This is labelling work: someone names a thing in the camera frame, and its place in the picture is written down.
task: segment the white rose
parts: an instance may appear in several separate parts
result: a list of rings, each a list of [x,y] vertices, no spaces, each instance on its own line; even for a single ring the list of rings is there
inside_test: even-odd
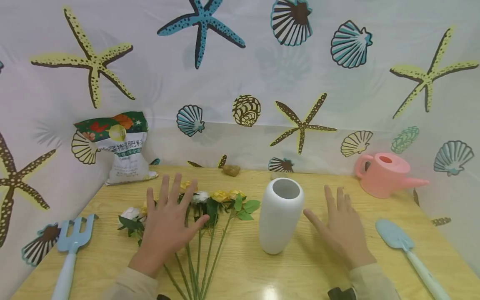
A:
[[[210,197],[206,191],[198,191],[196,194],[198,195],[193,195],[192,203],[205,203],[208,197]]]
[[[135,220],[140,216],[140,211],[136,207],[129,207],[126,211],[121,213],[121,216],[129,220]],[[119,228],[122,226],[123,225],[122,223],[120,223],[120,220],[119,220]]]

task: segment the beige sleeve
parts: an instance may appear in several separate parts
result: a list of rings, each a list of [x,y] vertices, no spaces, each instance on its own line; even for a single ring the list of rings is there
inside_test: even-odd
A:
[[[379,264],[369,264],[350,271],[357,300],[400,300],[393,283]]]
[[[154,300],[158,281],[130,268],[125,268],[105,292],[105,300]]]

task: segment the bouquet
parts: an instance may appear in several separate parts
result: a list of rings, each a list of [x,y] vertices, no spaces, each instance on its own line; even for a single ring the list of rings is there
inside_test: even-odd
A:
[[[178,196],[178,202],[180,203],[183,199],[185,190],[190,186],[190,182],[182,182],[180,186],[180,194]],[[218,190],[213,194],[209,194],[206,191],[196,191],[193,195],[192,202],[187,209],[185,215],[185,226],[188,226],[190,213],[193,213],[193,219],[196,221],[204,214],[208,214],[210,219],[206,222],[204,227],[198,232],[198,257],[197,257],[197,266],[196,269],[193,266],[192,262],[192,253],[190,249],[190,244],[187,243],[185,246],[187,256],[188,256],[188,273],[189,280],[185,274],[185,270],[180,262],[180,259],[177,254],[175,254],[175,259],[178,263],[180,273],[182,275],[183,283],[185,284],[186,293],[182,290],[180,285],[177,283],[175,278],[172,276],[172,273],[164,265],[165,271],[172,281],[173,285],[180,293],[184,300],[204,300],[208,287],[210,286],[210,281],[212,280],[213,271],[220,253],[220,249],[227,233],[228,226],[232,219],[240,219],[244,221],[253,220],[251,213],[256,211],[260,207],[260,201],[258,200],[247,200],[247,196],[241,191],[230,191],[229,193]],[[227,224],[222,229],[222,237],[220,243],[216,250],[215,258],[213,260],[212,267],[210,269],[210,274],[208,274],[208,267],[210,262],[210,254],[212,252],[213,240],[215,237],[215,231],[217,230],[217,223],[219,215],[225,212],[228,215]],[[144,205],[140,208],[130,207],[124,211],[121,216],[119,216],[119,230],[127,229],[128,236],[135,236],[138,240],[138,245],[142,244],[143,233],[145,230],[144,223],[148,218],[146,201]],[[211,235],[210,244],[208,247],[208,253],[206,257],[206,264],[204,268],[204,276],[202,281],[199,280],[200,275],[200,258],[201,258],[201,245],[202,245],[202,236],[205,233]]]

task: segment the garden rake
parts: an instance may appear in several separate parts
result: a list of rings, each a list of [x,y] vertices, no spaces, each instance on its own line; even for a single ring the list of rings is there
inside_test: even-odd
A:
[[[58,251],[68,251],[63,267],[60,271],[57,284],[53,290],[52,300],[67,300],[70,295],[70,287],[72,286],[73,270],[75,269],[75,260],[77,251],[80,246],[87,244],[92,237],[92,227],[94,219],[98,219],[95,214],[89,215],[87,218],[78,217],[75,221],[63,221],[61,225],[60,238],[57,242]],[[85,230],[80,232],[82,222],[86,222]],[[68,227],[73,224],[73,231],[67,237]]]

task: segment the pink watering can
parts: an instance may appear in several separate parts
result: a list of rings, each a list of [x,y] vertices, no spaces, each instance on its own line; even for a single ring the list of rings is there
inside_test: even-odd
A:
[[[370,166],[364,172],[367,161]],[[393,191],[430,183],[428,180],[405,177],[408,172],[408,162],[392,153],[362,155],[355,164],[355,175],[360,178],[360,186],[377,198],[388,198]]]

